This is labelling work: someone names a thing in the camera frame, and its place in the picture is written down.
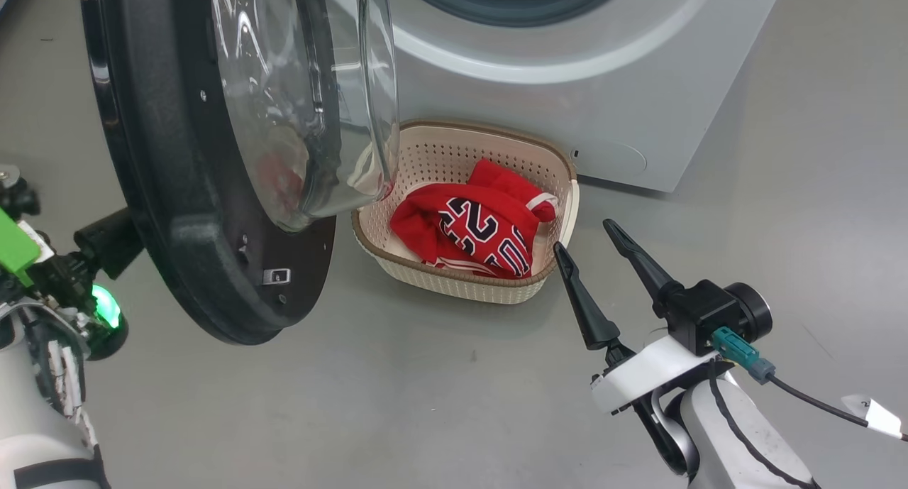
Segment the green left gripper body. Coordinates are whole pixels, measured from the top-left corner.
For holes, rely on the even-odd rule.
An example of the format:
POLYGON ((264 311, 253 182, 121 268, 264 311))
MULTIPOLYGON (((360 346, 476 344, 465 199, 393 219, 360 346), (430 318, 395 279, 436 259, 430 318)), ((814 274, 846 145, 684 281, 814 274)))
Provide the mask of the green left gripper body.
POLYGON ((43 241, 26 221, 14 221, 1 211, 1 265, 16 276, 24 288, 33 286, 30 267, 43 259, 43 241))

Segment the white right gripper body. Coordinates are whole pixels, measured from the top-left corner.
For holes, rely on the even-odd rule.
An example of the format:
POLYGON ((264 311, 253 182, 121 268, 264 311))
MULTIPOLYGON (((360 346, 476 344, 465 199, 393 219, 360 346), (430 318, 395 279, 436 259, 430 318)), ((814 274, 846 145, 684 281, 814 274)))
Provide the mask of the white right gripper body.
POLYGON ((615 414, 656 389, 688 389, 706 380, 707 364, 717 358, 714 350, 696 356, 665 336, 590 383, 592 399, 601 412, 615 414))

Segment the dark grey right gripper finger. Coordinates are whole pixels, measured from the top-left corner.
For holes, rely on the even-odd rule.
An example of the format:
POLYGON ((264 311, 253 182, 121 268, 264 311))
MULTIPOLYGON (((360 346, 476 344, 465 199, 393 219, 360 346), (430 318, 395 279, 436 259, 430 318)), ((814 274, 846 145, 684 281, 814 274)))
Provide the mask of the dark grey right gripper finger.
POLYGON ((616 247, 617 253, 627 259, 646 292, 652 299, 652 308, 657 317, 668 317, 668 296, 681 291, 683 285, 678 282, 651 256, 619 224, 613 219, 603 220, 604 230, 616 247))
POLYGON ((555 243, 553 253, 587 350, 604 351, 607 363, 623 363, 635 356, 636 352, 620 341, 619 327, 607 319, 587 291, 586 285, 581 282, 580 269, 564 244, 555 243))

